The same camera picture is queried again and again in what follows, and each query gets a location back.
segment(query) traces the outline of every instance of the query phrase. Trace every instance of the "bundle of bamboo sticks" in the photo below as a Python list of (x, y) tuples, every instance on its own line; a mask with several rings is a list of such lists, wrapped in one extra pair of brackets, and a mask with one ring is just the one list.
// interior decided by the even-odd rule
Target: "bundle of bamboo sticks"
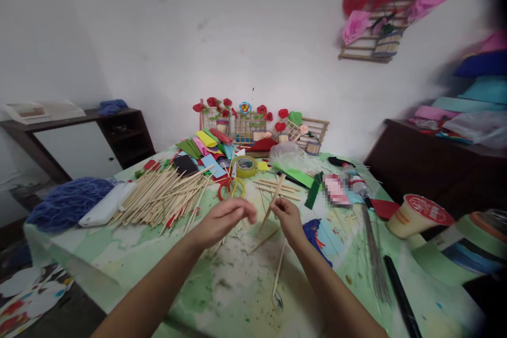
[(145, 173), (137, 180), (137, 188), (119, 208), (109, 224), (117, 227), (128, 224), (149, 224), (152, 228), (162, 224), (160, 234), (170, 231), (176, 221), (190, 214), (184, 233), (193, 222), (206, 187), (213, 175), (204, 173), (212, 166), (189, 177), (178, 175), (175, 168), (168, 167)]

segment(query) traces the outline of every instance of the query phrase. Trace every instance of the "red lid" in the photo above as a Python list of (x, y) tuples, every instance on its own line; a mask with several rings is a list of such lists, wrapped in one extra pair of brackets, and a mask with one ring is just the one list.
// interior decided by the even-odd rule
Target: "red lid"
[(445, 211), (442, 206), (436, 204), (433, 201), (430, 201), (427, 198), (424, 198), (423, 196), (405, 194), (403, 199), (418, 214), (422, 215), (425, 218), (428, 218), (431, 221), (434, 221), (435, 223), (441, 224), (443, 226), (450, 226), (454, 223), (453, 217), (451, 217), (450, 214)]

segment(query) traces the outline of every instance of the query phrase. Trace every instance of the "white container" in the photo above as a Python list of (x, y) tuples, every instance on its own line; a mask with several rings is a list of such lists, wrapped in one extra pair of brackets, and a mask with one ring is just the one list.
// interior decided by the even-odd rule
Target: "white container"
[(36, 124), (45, 121), (72, 119), (86, 116), (74, 103), (63, 100), (54, 102), (28, 102), (4, 104), (5, 111), (14, 120), (23, 124)]
[(450, 226), (453, 217), (433, 201), (420, 195), (406, 194), (403, 204), (393, 214), (386, 227), (398, 238), (406, 239), (437, 226)]

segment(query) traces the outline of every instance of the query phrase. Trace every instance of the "yellow tape roll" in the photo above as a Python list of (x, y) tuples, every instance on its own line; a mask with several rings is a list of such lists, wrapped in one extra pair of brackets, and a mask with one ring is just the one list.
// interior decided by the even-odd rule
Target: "yellow tape roll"
[(236, 176), (240, 178), (250, 178), (257, 172), (257, 161), (250, 156), (238, 156), (232, 160), (232, 167), (236, 166)]

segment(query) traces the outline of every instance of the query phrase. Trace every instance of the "table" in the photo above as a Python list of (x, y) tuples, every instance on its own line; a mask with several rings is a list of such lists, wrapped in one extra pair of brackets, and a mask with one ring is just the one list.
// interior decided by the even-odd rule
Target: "table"
[[(176, 152), (177, 148), (172, 146), (152, 158), (168, 159)], [(325, 160), (328, 156), (322, 153), (321, 161), (316, 158), (316, 163), (325, 172), (335, 172)], [(135, 171), (145, 162), (118, 173), (114, 179), (133, 179)], [(371, 173), (362, 164), (354, 163), (374, 198), (390, 200)], [(275, 176), (264, 173), (253, 179), (259, 178), (274, 180)], [(245, 197), (259, 210), (259, 222), (241, 231), (233, 229), (214, 257), (210, 258), (208, 252), (203, 254), (154, 336), (186, 337), (195, 336), (197, 332), (217, 337), (324, 335), (318, 299), (289, 246), (277, 287), (283, 310), (274, 307), (271, 292), (284, 237), (280, 231), (247, 255), (259, 241), (257, 231), (265, 212), (255, 184), (248, 179), (245, 185)], [(217, 189), (218, 185), (214, 184), (205, 192), (197, 220), (218, 203)], [(317, 197), (313, 210), (309, 210), (303, 206), (305, 193), (301, 195), (302, 200), (296, 204), (302, 221), (322, 218), (318, 238), (325, 244), (324, 254), (337, 274), (390, 336), (408, 336), (392, 289), (393, 306), (381, 303), (374, 296), (360, 210), (357, 207), (330, 208), (322, 194)], [(376, 216), (370, 215), (373, 223), (377, 223)], [(180, 220), (170, 236), (166, 233), (159, 236), (159, 228), (150, 226), (116, 230), (113, 227), (74, 228), (61, 234), (43, 233), (33, 225), (24, 228), (34, 265), (57, 261), (75, 277), (90, 298), (109, 313), (179, 240), (185, 224), (186, 219)], [(277, 225), (271, 214), (261, 236), (267, 236)], [(402, 241), (394, 237), (383, 222), (378, 225), (381, 253), (393, 259), (423, 336), (472, 335), (477, 321), (483, 318), (482, 311), (462, 287), (441, 284), (418, 266), (410, 251), (414, 245), (421, 244), (422, 237)]]

